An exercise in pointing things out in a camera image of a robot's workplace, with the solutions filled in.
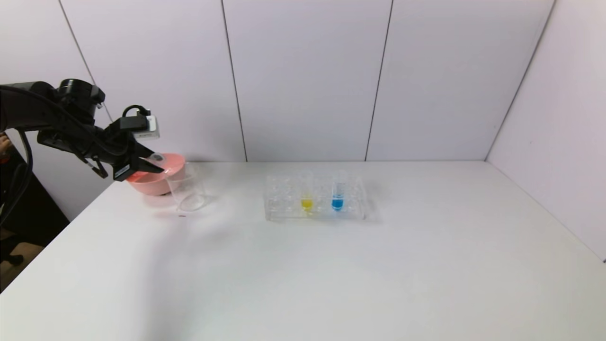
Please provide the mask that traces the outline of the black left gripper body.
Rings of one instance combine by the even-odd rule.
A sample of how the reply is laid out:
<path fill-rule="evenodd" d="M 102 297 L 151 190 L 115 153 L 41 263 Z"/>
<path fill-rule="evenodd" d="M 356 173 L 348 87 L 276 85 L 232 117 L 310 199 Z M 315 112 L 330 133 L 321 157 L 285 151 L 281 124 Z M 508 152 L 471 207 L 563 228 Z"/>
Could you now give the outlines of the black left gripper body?
<path fill-rule="evenodd" d="M 97 136 L 94 160 L 111 168 L 114 181 L 124 181 L 139 170 L 135 140 L 130 132 L 110 134 L 108 130 Z"/>

